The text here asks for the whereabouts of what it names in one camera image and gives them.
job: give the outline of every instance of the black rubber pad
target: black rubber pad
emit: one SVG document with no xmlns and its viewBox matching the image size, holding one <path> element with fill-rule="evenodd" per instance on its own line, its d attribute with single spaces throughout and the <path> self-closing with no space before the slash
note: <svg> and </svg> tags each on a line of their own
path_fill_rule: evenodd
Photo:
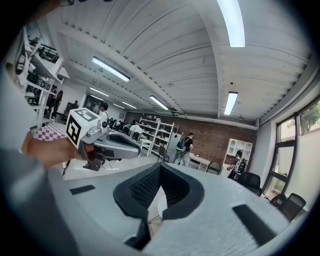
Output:
<svg viewBox="0 0 320 256">
<path fill-rule="evenodd" d="M 76 194 L 81 194 L 83 192 L 87 192 L 90 190 L 94 190 L 95 187 L 93 185 L 87 185 L 87 186 L 80 186 L 80 187 L 76 187 L 76 188 L 71 188 L 70 192 L 72 195 L 76 195 Z"/>
<path fill-rule="evenodd" d="M 241 204 L 232 209 L 259 246 L 276 237 L 276 234 L 247 205 Z"/>
</svg>

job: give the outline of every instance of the white ceiling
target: white ceiling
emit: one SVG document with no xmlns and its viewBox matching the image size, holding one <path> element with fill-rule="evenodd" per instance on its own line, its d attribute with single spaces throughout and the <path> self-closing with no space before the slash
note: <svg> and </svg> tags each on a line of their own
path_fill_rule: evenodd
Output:
<svg viewBox="0 0 320 256">
<path fill-rule="evenodd" d="M 75 1 L 47 18 L 71 79 L 108 92 L 108 100 L 152 112 L 157 105 L 149 96 L 155 95 L 181 114 L 217 117 L 221 110 L 223 117 L 233 91 L 238 99 L 231 116 L 253 121 L 294 86 L 308 65 L 311 45 L 274 1 L 238 2 L 244 48 L 230 47 L 216 0 Z M 130 81 L 100 72 L 93 56 Z"/>
</svg>

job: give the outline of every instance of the window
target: window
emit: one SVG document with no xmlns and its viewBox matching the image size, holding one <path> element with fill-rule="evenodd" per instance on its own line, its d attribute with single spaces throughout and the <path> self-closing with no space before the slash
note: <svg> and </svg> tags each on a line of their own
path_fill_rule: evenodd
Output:
<svg viewBox="0 0 320 256">
<path fill-rule="evenodd" d="M 295 166 L 299 137 L 320 131 L 319 98 L 320 96 L 292 117 L 277 124 L 272 164 L 262 188 L 270 200 L 286 192 Z"/>
<path fill-rule="evenodd" d="M 320 101 L 299 115 L 300 135 L 320 131 Z"/>
<path fill-rule="evenodd" d="M 277 124 L 276 144 L 269 175 L 264 183 L 264 194 L 271 200 L 284 192 L 296 150 L 296 118 Z"/>
</svg>

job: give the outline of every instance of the brick wall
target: brick wall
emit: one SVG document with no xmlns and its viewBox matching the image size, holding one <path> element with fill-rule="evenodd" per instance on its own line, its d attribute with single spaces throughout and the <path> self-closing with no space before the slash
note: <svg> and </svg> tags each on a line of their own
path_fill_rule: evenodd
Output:
<svg viewBox="0 0 320 256">
<path fill-rule="evenodd" d="M 146 116 L 141 113 L 128 112 L 125 116 L 124 123 L 132 123 L 134 119 L 140 120 L 140 118 L 145 119 Z M 247 167 L 247 170 L 249 170 L 255 152 L 257 131 L 220 123 L 196 121 L 178 117 L 157 115 L 157 118 L 161 118 L 163 123 L 174 123 L 174 125 L 179 126 L 178 133 L 183 133 L 184 137 L 189 133 L 193 133 L 192 152 L 199 154 L 201 158 L 210 160 L 211 162 L 217 162 L 220 166 L 225 158 L 230 138 L 253 143 Z"/>
</svg>

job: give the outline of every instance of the pipe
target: pipe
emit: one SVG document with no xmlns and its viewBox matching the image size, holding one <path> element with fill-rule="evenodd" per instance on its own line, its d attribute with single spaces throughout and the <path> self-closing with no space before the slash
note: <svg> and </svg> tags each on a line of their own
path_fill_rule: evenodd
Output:
<svg viewBox="0 0 320 256">
<path fill-rule="evenodd" d="M 207 118 L 207 117 L 192 116 L 192 115 L 182 115 L 182 114 L 179 114 L 178 117 L 184 118 L 184 119 L 196 120 L 196 121 L 218 123 L 218 124 L 223 124 L 223 125 L 228 125 L 228 126 L 236 126 L 236 127 L 241 127 L 241 128 L 251 129 L 251 130 L 258 130 L 257 126 L 239 123 L 239 122 L 232 122 L 232 121 L 227 121 L 227 120 L 222 120 L 222 119 Z"/>
</svg>

